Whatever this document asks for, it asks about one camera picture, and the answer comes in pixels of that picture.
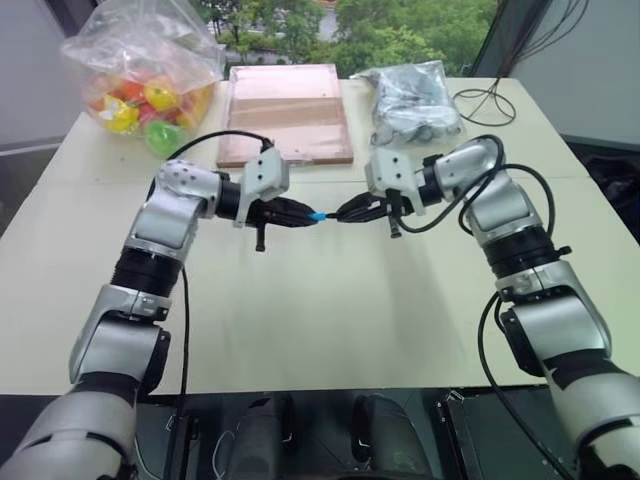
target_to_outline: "window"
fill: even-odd
[[[335,63],[338,75],[441,59],[464,76],[498,0],[191,0],[235,65]]]

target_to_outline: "wooden board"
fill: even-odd
[[[233,67],[225,128],[271,138],[294,164],[353,162],[335,65]],[[218,165],[241,167],[259,153],[255,140],[223,137]]]

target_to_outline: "plastic bag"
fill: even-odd
[[[376,89],[372,145],[450,140],[463,131],[440,60],[373,68],[351,78],[365,78]]]
[[[107,0],[61,52],[87,112],[166,157],[211,103],[225,53],[186,0]]]

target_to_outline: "robotic arm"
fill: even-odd
[[[72,390],[40,414],[0,479],[132,478],[136,398],[162,377],[171,336],[157,323],[169,312],[198,220],[218,216],[255,227],[263,251],[267,223],[316,223],[311,208],[277,198],[288,185],[274,148],[245,167],[240,185],[183,160],[162,166],[73,347]]]
[[[446,156],[425,159],[414,173],[400,153],[378,150],[366,168],[371,196],[364,203],[376,199],[379,206],[365,205],[359,218],[389,216],[393,237],[398,224],[416,231],[403,215],[423,215],[442,199],[464,201],[497,292],[511,304],[500,316],[503,333],[518,366],[549,384],[580,478],[638,478],[640,382],[611,361],[606,324],[570,264],[560,259],[570,249],[555,249],[529,197],[506,173],[503,156],[499,139],[478,137]],[[341,213],[347,221],[354,218],[353,209]]]
[[[637,478],[640,383],[611,361],[606,325],[560,259],[567,250],[555,249],[503,157],[497,138],[479,137],[414,172],[400,153],[378,149],[366,171],[370,193],[329,216],[342,222],[386,216],[395,237],[400,227],[427,230],[411,229],[403,216],[423,215],[443,199],[447,209],[465,202],[498,294],[511,304],[502,330],[519,367],[546,378],[580,477]],[[135,401],[162,376],[170,335],[157,323],[167,316],[197,221],[218,216],[255,227],[256,249],[263,251],[267,223],[316,223],[311,208],[278,198],[287,187],[286,166],[273,148],[245,168],[240,185],[185,161],[164,164],[73,348],[72,390],[42,412],[0,480],[130,478]]]

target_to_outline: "white table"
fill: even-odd
[[[487,79],[451,79],[452,93]],[[225,85],[202,132],[220,127]],[[287,196],[332,211],[365,190],[370,92],[342,82],[356,159],[352,166],[295,169]],[[507,127],[468,124],[466,137],[499,135],[509,159],[549,180],[558,208],[556,246],[570,257],[614,337],[614,360],[640,373],[637,245],[587,172],[516,80],[501,93],[518,109]],[[187,157],[213,166],[215,142]],[[419,156],[433,153],[425,149]],[[57,394],[100,286],[107,282],[149,182],[160,165],[139,142],[117,138],[81,115],[0,240],[0,393]],[[535,181],[521,183],[540,213]],[[430,209],[429,217],[442,206]],[[412,224],[424,219],[410,219]],[[423,235],[391,240],[387,222],[267,229],[201,222],[187,267],[192,339],[189,391],[485,385],[475,346],[478,317],[494,278],[455,215]],[[181,286],[165,328],[173,340],[159,393],[178,390],[183,335]],[[489,362],[501,383],[520,372],[493,325]]]

